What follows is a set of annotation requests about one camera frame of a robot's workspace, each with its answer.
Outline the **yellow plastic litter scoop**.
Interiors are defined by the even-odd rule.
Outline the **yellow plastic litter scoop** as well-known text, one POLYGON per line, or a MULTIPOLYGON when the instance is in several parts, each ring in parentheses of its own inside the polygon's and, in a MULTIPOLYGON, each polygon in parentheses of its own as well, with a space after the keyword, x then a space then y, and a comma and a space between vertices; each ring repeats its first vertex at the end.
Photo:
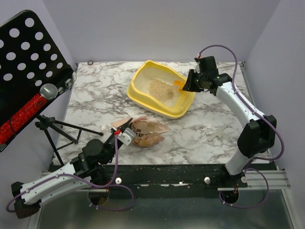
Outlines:
POLYGON ((182 82, 182 81, 178 81, 178 80, 175 80, 174 82, 173 82, 173 89, 175 90, 175 91, 182 91, 183 90, 183 87, 184 87, 184 82, 182 82))

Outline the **yellow plastic litter box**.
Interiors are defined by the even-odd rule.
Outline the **yellow plastic litter box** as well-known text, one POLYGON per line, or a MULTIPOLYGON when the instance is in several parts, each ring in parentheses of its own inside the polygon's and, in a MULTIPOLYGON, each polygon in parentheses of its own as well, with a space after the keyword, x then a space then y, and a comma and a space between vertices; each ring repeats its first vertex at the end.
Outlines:
POLYGON ((186 82, 186 78, 174 69, 148 60, 136 71, 127 89, 128 97, 137 105, 169 119, 182 117, 193 103, 195 93, 176 91, 173 99, 160 102, 148 94, 151 79, 158 79, 173 85, 175 80, 186 82))

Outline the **pink cat litter bag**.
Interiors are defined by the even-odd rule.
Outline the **pink cat litter bag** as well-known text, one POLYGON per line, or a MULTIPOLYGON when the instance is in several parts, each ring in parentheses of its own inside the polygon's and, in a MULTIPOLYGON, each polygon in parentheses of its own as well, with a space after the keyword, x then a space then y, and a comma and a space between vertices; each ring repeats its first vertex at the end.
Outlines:
POLYGON ((111 123, 111 127, 119 127, 131 119, 130 129, 135 133, 132 143, 137 147, 151 147, 164 140, 162 134, 170 131, 170 128, 154 118, 146 116, 138 118, 124 118, 111 123))

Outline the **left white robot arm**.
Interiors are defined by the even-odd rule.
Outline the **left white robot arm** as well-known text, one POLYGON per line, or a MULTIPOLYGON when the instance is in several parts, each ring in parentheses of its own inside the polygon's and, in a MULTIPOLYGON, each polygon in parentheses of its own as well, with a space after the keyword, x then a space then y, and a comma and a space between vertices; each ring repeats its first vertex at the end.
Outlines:
POLYGON ((130 118, 120 126, 112 127, 112 133, 105 142, 90 140, 71 162, 36 181, 13 183, 13 199, 6 206, 6 211, 24 219, 36 214, 53 199, 76 190, 124 187, 117 181, 118 155, 119 148, 129 145, 135 137, 131 125, 130 118))

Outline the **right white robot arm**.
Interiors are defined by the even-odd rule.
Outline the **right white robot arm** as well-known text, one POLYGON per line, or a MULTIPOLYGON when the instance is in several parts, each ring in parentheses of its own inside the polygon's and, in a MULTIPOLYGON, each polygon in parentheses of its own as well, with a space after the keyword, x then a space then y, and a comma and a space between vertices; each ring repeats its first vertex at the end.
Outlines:
POLYGON ((243 128, 237 140, 237 152, 224 165, 226 171, 219 175, 220 183, 230 187, 236 182, 236 175, 240 174, 257 154, 274 146, 277 120, 273 115, 266 116, 257 110, 237 90, 228 74, 220 74, 213 56, 196 58, 195 62, 196 68, 189 70, 183 91, 209 91, 230 108, 243 128))

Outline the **beige tofu litter pellets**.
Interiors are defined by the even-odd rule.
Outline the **beige tofu litter pellets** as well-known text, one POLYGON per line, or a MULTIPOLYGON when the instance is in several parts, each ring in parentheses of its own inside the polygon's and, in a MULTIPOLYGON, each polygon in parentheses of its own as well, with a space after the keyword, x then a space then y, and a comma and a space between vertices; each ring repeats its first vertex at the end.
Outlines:
POLYGON ((176 91, 173 85, 158 79, 151 79, 148 85, 148 94, 160 102, 166 102, 174 98, 176 91))

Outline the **black tripod stand legs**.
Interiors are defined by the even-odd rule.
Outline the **black tripod stand legs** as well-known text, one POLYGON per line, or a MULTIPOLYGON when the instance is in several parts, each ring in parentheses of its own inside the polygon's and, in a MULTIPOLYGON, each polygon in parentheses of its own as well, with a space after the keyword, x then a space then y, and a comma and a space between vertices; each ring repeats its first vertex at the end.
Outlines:
POLYGON ((79 139, 81 137, 82 132, 88 132, 88 133, 96 134, 96 135, 99 135, 99 136, 104 135, 104 133, 102 133, 102 132, 97 132, 97 131, 93 131, 93 130, 90 130, 90 129, 87 129, 87 128, 84 128, 84 127, 80 127, 80 126, 72 125, 72 124, 69 124, 69 123, 66 123, 66 122, 58 121, 58 120, 56 120, 55 117, 46 117, 44 115, 39 114, 39 115, 36 116, 36 118, 38 119, 38 121, 35 122, 35 126, 45 133, 45 135, 46 135, 46 137, 47 137, 47 139, 48 139, 48 141, 49 141, 49 143, 50 143, 50 145, 53 149, 53 152, 56 155, 56 157, 57 157, 61 166, 64 165, 64 162, 63 162, 58 150, 63 149, 63 148, 65 148, 67 146, 70 146, 72 144, 77 145, 78 142, 79 142, 79 139), (69 134, 66 130, 64 130, 64 127, 70 127, 70 128, 78 130, 77 137, 75 138, 71 134, 69 134), (54 143, 54 141, 53 141, 53 139, 52 139, 52 137, 49 133, 49 128, 54 130, 59 135, 65 137, 68 140, 70 140, 70 142, 61 146, 61 147, 56 147, 55 143, 54 143))

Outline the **red glitter microphone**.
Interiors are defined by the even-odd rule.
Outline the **red glitter microphone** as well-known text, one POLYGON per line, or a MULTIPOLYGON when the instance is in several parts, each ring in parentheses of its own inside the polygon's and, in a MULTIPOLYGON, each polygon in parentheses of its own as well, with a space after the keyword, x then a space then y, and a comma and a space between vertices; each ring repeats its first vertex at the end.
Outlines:
POLYGON ((0 127, 0 144, 4 145, 41 109, 47 102, 55 99, 58 88, 51 84, 44 84, 39 93, 34 95, 19 111, 0 127))

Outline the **black perforated music stand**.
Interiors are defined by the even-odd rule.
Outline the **black perforated music stand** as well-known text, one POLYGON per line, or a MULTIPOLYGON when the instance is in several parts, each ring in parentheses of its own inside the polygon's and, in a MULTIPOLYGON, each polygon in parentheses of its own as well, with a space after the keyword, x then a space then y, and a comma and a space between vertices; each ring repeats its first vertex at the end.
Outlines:
MULTIPOLYGON (((19 111, 40 88, 51 83, 67 91, 76 74, 66 62, 38 15, 22 10, 0 25, 0 126, 19 111)), ((47 102, 8 144, 51 102, 47 102)))

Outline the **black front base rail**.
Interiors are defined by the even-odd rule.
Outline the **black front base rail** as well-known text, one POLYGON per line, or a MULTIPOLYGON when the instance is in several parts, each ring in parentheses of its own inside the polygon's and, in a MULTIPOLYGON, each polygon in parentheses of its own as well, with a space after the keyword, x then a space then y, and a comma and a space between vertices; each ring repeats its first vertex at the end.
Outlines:
POLYGON ((243 173, 229 175, 224 165, 120 165, 116 174, 135 198, 217 198, 218 189, 247 187, 243 173))

